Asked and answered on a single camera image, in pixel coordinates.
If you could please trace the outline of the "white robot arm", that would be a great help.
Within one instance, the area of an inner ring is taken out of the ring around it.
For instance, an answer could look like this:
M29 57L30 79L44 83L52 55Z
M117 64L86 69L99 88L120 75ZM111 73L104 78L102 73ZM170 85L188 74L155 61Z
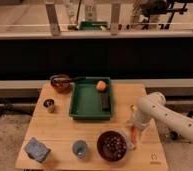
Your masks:
M140 97L131 117L132 124L143 131L154 118L193 143L193 119L168 109L165 103L166 99L160 92Z

